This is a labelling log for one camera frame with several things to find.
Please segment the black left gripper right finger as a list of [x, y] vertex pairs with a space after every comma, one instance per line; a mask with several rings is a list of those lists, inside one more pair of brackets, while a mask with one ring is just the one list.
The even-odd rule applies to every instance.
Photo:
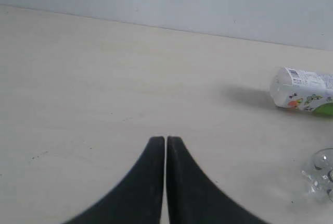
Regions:
[[169, 223], [265, 223], [224, 194], [177, 136], [167, 138], [166, 195]]

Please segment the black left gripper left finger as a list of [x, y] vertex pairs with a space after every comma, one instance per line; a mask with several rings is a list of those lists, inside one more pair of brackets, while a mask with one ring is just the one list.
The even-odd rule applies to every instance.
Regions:
[[66, 223], [160, 223], [163, 188], [164, 137], [153, 136], [117, 186]]

